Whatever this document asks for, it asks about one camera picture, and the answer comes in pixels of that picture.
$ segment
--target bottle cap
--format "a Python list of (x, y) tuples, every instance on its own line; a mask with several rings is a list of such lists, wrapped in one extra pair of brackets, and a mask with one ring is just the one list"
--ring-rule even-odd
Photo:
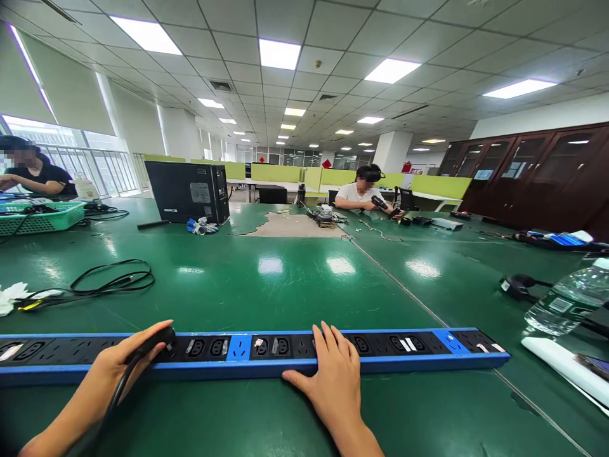
[(609, 270), (609, 258), (598, 258), (594, 261), (593, 265), (603, 270)]

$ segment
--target white desk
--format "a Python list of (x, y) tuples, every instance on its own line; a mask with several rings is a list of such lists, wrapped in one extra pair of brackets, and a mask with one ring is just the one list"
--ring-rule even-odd
[[(319, 192), (323, 193), (323, 194), (327, 194), (329, 193), (330, 190), (339, 190), (340, 186), (335, 186), (335, 185), (323, 185), (319, 188)], [(390, 190), (383, 190), (381, 191), (382, 194), (385, 193), (393, 193), (393, 191)], [(457, 205), (455, 206), (455, 211), (457, 211), (459, 209), (459, 205), (461, 205), (461, 202), (463, 200), (459, 200), (459, 199), (453, 199), (453, 198), (449, 198), (449, 197), (444, 197), (442, 195), (433, 195), (433, 194), (425, 194), (424, 192), (417, 192), (416, 190), (412, 191), (412, 195), (414, 195), (415, 197), (419, 197), (419, 198), (424, 198), (427, 200), (436, 200), (439, 201), (439, 205), (438, 207), (435, 209), (435, 211), (439, 211), (442, 209), (442, 207), (446, 204), (452, 204), (449, 202), (458, 202)]]

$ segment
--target water bottle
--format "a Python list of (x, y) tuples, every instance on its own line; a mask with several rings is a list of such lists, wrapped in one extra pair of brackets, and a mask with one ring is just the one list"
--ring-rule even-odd
[(609, 258), (565, 276), (525, 314), (537, 330), (560, 336), (609, 301)]

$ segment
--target smartphone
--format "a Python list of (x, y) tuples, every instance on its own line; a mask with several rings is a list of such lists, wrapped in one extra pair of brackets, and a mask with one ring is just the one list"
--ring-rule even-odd
[(584, 354), (577, 354), (575, 360), (605, 381), (609, 381), (609, 362), (595, 359), (594, 357), (589, 357)]

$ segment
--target white t-shirt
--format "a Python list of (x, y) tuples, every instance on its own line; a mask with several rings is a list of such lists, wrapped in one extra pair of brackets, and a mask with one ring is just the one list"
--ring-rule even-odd
[(357, 183), (345, 184), (340, 188), (336, 197), (342, 197), (345, 200), (356, 201), (356, 202), (365, 202), (372, 200), (372, 196), (376, 195), (382, 201), (385, 201), (381, 192), (376, 187), (371, 187), (366, 191), (364, 195), (360, 195), (357, 193)]

